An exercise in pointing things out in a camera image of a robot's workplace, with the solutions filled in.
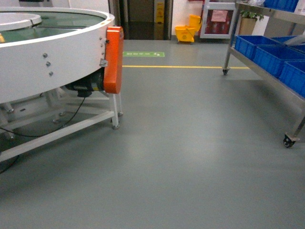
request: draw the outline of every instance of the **green floor sticker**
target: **green floor sticker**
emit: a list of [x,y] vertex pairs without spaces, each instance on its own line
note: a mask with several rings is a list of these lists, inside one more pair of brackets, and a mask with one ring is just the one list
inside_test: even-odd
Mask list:
[[123,56],[136,57],[165,57],[163,52],[123,52]]

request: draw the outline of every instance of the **yellow mop bucket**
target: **yellow mop bucket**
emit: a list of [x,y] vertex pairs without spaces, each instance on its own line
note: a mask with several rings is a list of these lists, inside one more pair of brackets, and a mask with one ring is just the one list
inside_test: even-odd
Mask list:
[[176,36],[180,42],[194,42],[195,28],[192,26],[176,26]]
[[200,30],[202,24],[202,20],[200,16],[197,15],[190,15],[189,25],[195,28],[195,32]]

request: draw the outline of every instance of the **doorway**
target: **doorway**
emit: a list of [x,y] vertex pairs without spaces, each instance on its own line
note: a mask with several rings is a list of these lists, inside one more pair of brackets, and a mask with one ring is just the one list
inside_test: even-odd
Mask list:
[[[163,23],[156,22],[163,5]],[[126,40],[170,40],[173,0],[109,0],[110,13],[124,29]]]

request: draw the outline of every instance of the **yellow floor line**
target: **yellow floor line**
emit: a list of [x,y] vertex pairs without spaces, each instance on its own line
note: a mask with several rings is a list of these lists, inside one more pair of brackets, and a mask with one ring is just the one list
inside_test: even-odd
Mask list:
[[[204,68],[222,69],[220,66],[162,66],[162,65],[123,65],[124,68]],[[249,69],[248,67],[230,67],[231,69]]]

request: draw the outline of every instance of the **caster wheel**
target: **caster wheel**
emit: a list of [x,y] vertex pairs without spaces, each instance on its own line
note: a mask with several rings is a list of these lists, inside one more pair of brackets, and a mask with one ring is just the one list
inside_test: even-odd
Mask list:
[[295,142],[291,141],[291,139],[287,135],[285,135],[283,143],[286,148],[290,148],[295,144]]
[[112,129],[113,129],[113,130],[117,130],[117,129],[119,129],[119,128],[120,128],[120,125],[117,125],[117,126],[114,126],[114,125],[113,125],[113,126],[112,126]]
[[224,73],[224,75],[227,75],[228,74],[228,69],[223,69],[223,73]]

